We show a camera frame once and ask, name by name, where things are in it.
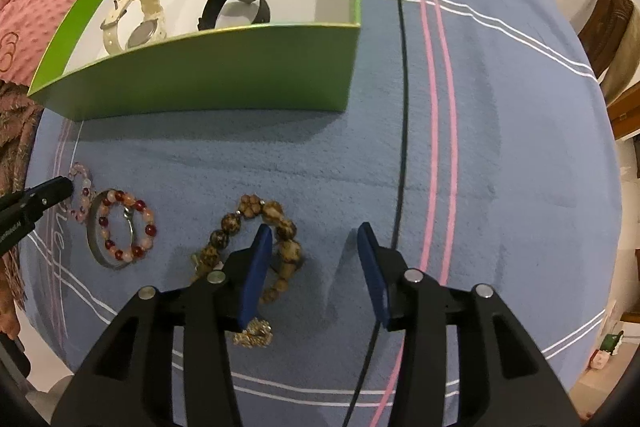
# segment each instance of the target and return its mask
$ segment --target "metal rivet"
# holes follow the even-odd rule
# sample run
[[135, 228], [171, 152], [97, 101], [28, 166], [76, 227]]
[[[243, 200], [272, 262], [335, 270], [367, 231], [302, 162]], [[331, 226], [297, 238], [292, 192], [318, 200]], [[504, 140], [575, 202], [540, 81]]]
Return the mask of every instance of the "metal rivet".
[[483, 299], [488, 299], [494, 295], [494, 289], [488, 284], [479, 284], [476, 286], [476, 293]]
[[222, 270], [213, 270], [213, 272], [209, 272], [207, 275], [207, 282], [211, 284], [220, 284], [225, 282], [226, 275]]
[[424, 273], [415, 268], [410, 268], [406, 272], [404, 272], [404, 278], [409, 282], [420, 282], [424, 277]]
[[156, 295], [156, 289], [153, 286], [145, 286], [138, 291], [138, 297], [143, 301], [148, 301]]

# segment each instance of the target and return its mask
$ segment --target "bed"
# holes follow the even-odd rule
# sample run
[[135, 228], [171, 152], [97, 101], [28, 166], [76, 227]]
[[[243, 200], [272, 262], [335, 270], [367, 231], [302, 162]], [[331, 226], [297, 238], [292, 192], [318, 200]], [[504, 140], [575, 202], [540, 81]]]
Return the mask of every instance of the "bed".
[[[442, 283], [492, 284], [572, 386], [604, 317], [621, 220], [612, 132], [574, 30], [554, 0], [362, 0], [362, 21], [341, 114], [73, 123], [44, 111], [27, 186], [79, 161], [97, 187], [143, 198], [159, 230], [149, 256], [117, 272], [95, 262], [66, 204], [21, 243], [28, 317], [71, 370], [141, 286], [187, 285], [190, 254], [255, 192], [284, 205], [305, 264], [260, 307], [271, 346], [229, 346], [246, 425], [342, 423], [374, 324], [355, 248], [363, 221]], [[256, 228], [244, 227], [232, 248]], [[388, 418], [401, 342], [380, 334], [350, 425]], [[178, 382], [179, 335], [174, 347]], [[183, 422], [181, 393], [175, 400]]]

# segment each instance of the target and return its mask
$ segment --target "open box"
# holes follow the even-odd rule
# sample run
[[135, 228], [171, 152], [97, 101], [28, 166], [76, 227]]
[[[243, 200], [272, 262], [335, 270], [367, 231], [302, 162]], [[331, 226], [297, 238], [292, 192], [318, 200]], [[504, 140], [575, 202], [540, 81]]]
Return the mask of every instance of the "open box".
[[[197, 23], [207, 0], [160, 0], [168, 38], [109, 56], [100, 23], [113, 1], [76, 1], [40, 62], [32, 99], [76, 121], [166, 110], [346, 107], [360, 0], [267, 0], [271, 22], [258, 25], [235, 17], [254, 7], [228, 2], [216, 29], [202, 32]], [[142, 20], [138, 6], [120, 20], [120, 42]]]

